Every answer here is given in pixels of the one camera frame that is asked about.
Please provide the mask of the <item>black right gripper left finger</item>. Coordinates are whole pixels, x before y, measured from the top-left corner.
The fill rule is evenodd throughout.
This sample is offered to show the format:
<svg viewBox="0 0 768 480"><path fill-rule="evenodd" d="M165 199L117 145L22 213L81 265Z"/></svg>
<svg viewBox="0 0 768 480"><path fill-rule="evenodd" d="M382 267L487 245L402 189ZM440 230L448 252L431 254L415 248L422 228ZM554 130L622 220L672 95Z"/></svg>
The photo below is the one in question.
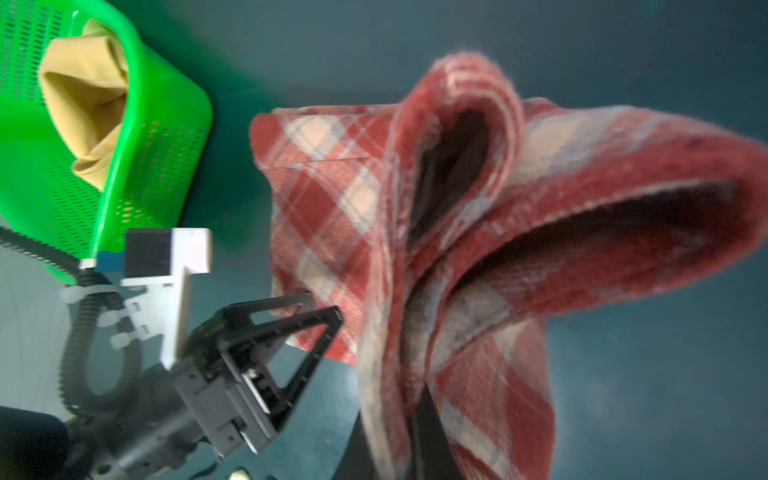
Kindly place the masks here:
<svg viewBox="0 0 768 480"><path fill-rule="evenodd" d="M332 480L374 480L375 466L366 439L361 415L354 423L347 447Z"/></svg>

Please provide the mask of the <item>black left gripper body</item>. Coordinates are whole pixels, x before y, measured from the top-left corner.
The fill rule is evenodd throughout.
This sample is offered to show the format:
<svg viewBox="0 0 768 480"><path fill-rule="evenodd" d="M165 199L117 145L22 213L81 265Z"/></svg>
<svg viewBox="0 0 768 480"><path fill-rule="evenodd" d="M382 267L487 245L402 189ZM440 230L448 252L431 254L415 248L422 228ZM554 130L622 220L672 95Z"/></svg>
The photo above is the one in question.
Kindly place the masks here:
<svg viewBox="0 0 768 480"><path fill-rule="evenodd" d="M71 422L68 479L158 479L200 445L216 463L257 451L282 429L282 389L268 362L282 345L272 323L200 327L182 360L150 368L116 405Z"/></svg>

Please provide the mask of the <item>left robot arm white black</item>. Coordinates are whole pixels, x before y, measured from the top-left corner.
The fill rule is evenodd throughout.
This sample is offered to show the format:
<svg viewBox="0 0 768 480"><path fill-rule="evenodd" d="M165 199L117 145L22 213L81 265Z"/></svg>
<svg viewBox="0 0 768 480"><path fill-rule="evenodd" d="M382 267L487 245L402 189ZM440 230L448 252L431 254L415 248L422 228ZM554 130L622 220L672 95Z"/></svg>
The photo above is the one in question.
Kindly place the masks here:
<svg viewBox="0 0 768 480"><path fill-rule="evenodd" d="M123 276L9 228L4 248L69 276L58 368L71 414L1 411L1 463L21 479L159 479L206 444L217 463L284 430L343 317L307 292L235 303L189 329L189 281L212 268L205 228L131 229Z"/></svg>

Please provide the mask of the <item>red plaid skirt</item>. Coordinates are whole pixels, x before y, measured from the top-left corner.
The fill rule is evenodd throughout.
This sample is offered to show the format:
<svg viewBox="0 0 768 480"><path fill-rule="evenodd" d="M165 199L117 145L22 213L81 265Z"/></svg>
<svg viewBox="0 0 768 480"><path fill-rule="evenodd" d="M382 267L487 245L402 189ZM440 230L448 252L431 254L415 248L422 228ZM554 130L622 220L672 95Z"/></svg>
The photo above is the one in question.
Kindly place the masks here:
<svg viewBox="0 0 768 480"><path fill-rule="evenodd" d="M549 316L656 295L767 237L767 148L633 106L522 98L485 56L391 105L280 108L249 137L273 291L345 319L375 479L411 479L428 388L463 479L546 479Z"/></svg>

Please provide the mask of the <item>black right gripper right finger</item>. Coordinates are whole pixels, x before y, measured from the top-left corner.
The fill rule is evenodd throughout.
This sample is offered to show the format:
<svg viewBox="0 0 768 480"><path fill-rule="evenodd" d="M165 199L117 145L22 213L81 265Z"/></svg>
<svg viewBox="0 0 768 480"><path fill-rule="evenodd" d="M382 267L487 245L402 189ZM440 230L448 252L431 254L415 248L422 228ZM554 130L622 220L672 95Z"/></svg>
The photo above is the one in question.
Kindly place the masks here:
<svg viewBox="0 0 768 480"><path fill-rule="evenodd" d="M410 434L411 479L463 479L428 388L423 389L420 401L410 417Z"/></svg>

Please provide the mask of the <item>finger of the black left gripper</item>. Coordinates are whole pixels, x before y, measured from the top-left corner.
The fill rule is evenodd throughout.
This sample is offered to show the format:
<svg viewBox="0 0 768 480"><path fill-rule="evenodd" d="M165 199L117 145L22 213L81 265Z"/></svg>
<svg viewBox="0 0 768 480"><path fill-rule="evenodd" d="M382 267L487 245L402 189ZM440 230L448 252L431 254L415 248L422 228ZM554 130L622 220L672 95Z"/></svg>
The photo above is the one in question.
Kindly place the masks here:
<svg viewBox="0 0 768 480"><path fill-rule="evenodd" d="M343 323L340 309L332 306L246 326L219 338L219 353L235 389L260 428L284 428ZM315 327L322 329L321 335L290 380L280 385L269 370L267 349L278 348L287 337Z"/></svg>
<svg viewBox="0 0 768 480"><path fill-rule="evenodd" d="M253 324L251 316L257 313L298 308L302 314L312 310L315 301L308 292L299 292L280 297L231 304L220 309L209 321L214 334L237 331Z"/></svg>

